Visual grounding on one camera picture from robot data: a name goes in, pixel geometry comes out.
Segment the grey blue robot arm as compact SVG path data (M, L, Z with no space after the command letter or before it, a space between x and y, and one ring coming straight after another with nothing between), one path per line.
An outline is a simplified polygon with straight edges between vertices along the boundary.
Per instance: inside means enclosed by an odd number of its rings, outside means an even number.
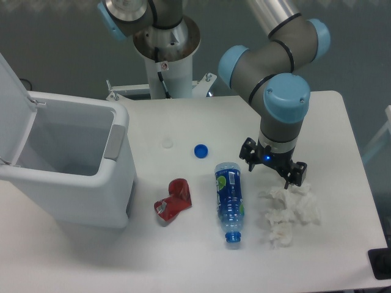
M291 1L249 1L248 6L268 36L258 51L236 45L221 57L218 75L261 117L257 140L246 139L239 156L249 168L263 164L287 186L300 186L307 165L292 159L309 109L310 88L294 71L323 56L331 35L319 20L306 20ZM184 14L181 1L100 1L98 10L110 33L132 38L145 60L154 99L189 98L191 60L200 45L200 30Z

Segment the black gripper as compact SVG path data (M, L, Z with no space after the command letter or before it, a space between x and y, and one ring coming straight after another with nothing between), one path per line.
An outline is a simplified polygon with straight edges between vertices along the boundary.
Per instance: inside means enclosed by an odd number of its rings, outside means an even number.
M270 146L264 147L260 142L255 143L248 137L240 149L239 158L246 162L249 171L258 164L275 170L281 177L287 178L284 189L288 189L289 185L301 187L307 173L305 162L293 162L294 150L295 148L284 153L276 153Z

